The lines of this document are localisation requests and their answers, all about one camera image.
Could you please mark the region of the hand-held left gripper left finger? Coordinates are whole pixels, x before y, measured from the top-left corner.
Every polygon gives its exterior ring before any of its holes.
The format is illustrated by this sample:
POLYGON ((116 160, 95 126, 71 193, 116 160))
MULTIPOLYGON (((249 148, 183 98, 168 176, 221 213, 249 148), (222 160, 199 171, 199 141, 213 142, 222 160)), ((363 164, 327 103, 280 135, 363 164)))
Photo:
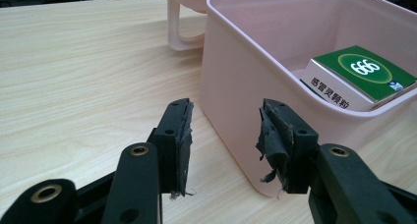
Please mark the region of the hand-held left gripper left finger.
POLYGON ((148 142, 157 149, 160 192, 184 196, 189 171, 194 103, 189 98, 170 102, 148 142))

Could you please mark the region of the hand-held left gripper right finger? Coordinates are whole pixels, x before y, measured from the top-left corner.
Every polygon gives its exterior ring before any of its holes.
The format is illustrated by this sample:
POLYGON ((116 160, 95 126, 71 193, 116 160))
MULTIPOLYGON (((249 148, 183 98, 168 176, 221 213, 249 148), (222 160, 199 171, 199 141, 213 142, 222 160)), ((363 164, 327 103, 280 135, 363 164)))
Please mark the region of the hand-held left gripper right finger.
POLYGON ((319 135, 287 104, 264 99, 260 108, 261 132, 256 149, 271 171, 261 178, 278 178, 288 194, 305 194, 309 188, 309 157, 318 149, 319 135))

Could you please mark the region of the pink plastic storage box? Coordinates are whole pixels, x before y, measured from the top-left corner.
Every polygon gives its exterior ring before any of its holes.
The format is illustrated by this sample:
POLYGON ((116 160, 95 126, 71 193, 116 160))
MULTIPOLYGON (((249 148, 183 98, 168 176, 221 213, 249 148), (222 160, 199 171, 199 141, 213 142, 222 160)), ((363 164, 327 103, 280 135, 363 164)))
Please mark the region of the pink plastic storage box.
POLYGON ((320 143, 358 148, 417 113, 417 88, 370 112, 340 109, 300 80, 319 55, 359 45, 417 77, 417 14, 385 0, 208 0, 201 107, 253 187, 268 163, 256 148, 259 109, 270 98, 289 105, 320 143))

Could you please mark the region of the green and white medicine box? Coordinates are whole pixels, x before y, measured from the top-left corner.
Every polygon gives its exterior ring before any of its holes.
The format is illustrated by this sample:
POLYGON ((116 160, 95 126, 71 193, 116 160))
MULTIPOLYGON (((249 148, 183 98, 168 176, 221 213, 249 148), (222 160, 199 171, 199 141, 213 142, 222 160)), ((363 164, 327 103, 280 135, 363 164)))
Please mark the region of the green and white medicine box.
POLYGON ((412 74, 358 45, 312 58, 300 81, 324 101, 360 112, 417 87, 412 74))

